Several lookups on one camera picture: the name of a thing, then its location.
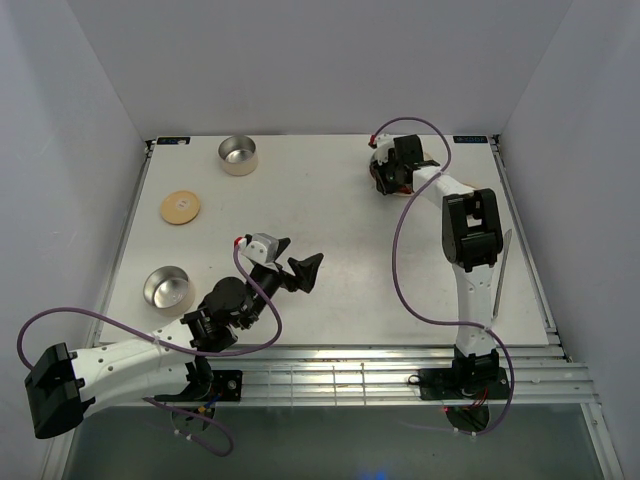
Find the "steel tongs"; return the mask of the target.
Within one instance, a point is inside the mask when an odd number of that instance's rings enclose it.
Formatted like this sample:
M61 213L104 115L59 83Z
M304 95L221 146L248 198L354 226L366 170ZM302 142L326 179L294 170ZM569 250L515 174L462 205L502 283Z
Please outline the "steel tongs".
M501 258L501 263L500 263L499 272L498 272L498 280L497 280L496 292L495 292L494 303L493 303L493 311L492 311L493 320L496 320L499 315L501 296L502 296L504 279L506 274L506 265L508 261L508 255L509 255L512 236L513 236L513 230L509 229L505 232L503 237L502 258Z

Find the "ceramic food plate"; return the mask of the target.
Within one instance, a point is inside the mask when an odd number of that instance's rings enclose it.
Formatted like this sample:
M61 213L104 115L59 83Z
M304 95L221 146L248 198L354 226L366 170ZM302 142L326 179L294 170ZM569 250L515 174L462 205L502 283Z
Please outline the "ceramic food plate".
M369 162L369 174L376 190L382 195L411 195L413 193L413 173L421 168L440 164L426 152L421 154L403 153L396 155L391 148L384 153L374 153Z

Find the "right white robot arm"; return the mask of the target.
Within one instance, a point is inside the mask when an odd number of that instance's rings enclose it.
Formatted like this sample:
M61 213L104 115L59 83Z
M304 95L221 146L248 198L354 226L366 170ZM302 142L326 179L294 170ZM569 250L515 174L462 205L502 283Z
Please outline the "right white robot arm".
M369 172L383 195L428 199L441 212L441 243L451 264L458 319L448 368L421 369L414 379L426 400L502 399L509 383L492 333L492 279L504 241L496 194L474 189L443 173L416 135L372 136Z

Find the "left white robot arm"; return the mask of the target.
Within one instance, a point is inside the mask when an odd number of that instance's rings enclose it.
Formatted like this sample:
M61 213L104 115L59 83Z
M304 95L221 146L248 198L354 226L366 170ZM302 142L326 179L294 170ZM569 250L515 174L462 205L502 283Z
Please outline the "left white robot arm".
M129 338L102 347L72 350L65 343L48 347L35 363L24 353L21 327L16 349L28 369L24 380L34 435L50 439L67 433L89 415L110 406L143 399L165 404L206 397L215 386L209 359L248 355L272 346L283 330L274 295L310 293L323 254L278 262L288 238L247 234L234 242L235 262L251 268L219 280L196 309L144 333L97 312L70 307L68 313L100 320L129 333ZM236 348L238 334L250 329L264 310L276 320L277 334L263 344Z

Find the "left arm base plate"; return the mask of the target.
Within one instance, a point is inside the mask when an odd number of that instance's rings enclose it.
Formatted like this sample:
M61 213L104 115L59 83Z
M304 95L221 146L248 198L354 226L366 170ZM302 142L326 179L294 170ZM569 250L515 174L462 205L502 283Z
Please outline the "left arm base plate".
M158 394L159 402L239 402L242 397L242 370L213 370L209 377L194 372L186 375L186 385L177 394Z

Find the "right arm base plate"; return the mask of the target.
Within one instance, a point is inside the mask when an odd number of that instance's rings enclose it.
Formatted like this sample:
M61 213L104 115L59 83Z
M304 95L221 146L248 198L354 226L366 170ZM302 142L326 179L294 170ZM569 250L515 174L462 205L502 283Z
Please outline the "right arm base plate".
M409 376L407 383L419 389L422 400L506 400L510 384L504 368L495 379L459 380L452 368L423 368Z

